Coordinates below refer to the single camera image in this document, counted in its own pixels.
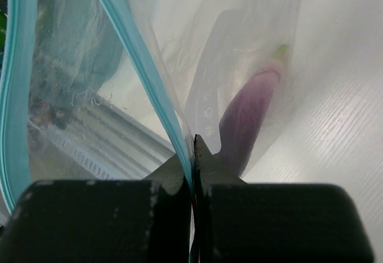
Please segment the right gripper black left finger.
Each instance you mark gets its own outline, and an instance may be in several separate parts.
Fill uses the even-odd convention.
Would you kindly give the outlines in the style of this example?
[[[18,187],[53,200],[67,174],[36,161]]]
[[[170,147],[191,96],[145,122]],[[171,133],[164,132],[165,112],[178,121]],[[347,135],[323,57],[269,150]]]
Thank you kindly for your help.
[[[40,180],[19,198],[2,262],[187,262],[191,202],[176,156],[142,180]]]

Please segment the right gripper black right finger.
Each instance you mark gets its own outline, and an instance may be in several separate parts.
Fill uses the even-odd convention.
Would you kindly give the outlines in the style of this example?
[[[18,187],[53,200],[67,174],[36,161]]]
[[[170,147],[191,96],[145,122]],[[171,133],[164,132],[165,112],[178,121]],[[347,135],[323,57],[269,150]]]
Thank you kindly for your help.
[[[246,183],[194,138],[201,262],[373,262],[356,206],[339,186]]]

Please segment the purple eggplant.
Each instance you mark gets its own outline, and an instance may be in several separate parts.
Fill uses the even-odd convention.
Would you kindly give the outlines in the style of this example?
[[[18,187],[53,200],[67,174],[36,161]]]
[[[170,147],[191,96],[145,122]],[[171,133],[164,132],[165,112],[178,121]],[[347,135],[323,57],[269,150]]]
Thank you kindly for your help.
[[[288,45],[281,45],[252,74],[220,120],[221,149],[217,157],[238,177],[246,169],[275,90],[287,69],[288,51]]]

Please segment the clear zip top bag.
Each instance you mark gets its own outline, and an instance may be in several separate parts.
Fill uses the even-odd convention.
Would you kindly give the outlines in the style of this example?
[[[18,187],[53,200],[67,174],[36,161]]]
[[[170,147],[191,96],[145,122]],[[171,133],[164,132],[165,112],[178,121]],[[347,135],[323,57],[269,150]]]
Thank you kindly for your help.
[[[97,179],[46,135],[55,126],[106,159],[85,139],[90,132],[75,116],[96,96],[166,140],[190,182],[194,136],[217,154],[219,123],[231,100],[288,45],[287,69],[245,170],[286,123],[285,84],[299,0],[99,2],[123,48],[115,73],[96,91],[43,98],[31,89],[38,0],[1,0],[1,193],[8,211],[35,181]]]

